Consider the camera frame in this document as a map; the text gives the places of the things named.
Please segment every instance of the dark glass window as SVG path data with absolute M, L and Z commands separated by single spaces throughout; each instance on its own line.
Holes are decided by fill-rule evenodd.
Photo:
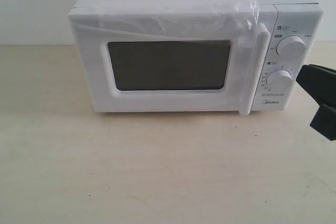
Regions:
M 224 86 L 230 42 L 110 42 L 119 90 L 210 90 Z

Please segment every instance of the black object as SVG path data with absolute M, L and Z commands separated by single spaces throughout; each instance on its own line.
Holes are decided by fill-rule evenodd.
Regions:
M 336 70 L 303 65 L 296 81 L 320 106 L 310 126 L 336 140 Z

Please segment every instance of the white wall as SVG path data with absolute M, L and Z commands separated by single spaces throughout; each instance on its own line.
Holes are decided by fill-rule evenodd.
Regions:
M 326 11 L 317 40 L 336 40 L 336 0 L 317 0 Z M 0 44 L 73 44 L 67 13 L 76 0 L 0 0 Z

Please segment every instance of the plastic wrap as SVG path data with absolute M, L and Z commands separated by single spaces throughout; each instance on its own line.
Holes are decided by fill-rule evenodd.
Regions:
M 125 7 L 119 3 L 115 7 L 86 8 L 85 15 L 70 13 L 70 20 L 77 28 L 112 32 L 113 37 L 156 40 L 251 40 L 258 23 L 257 0 L 226 0 L 223 3 L 203 0 L 185 4 L 143 2 Z

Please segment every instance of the light wooden surface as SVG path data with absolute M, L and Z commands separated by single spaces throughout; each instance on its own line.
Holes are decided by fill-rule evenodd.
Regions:
M 336 68 L 336 43 L 309 62 Z M 336 142 L 283 112 L 98 114 L 72 46 L 0 47 L 0 223 L 336 223 Z

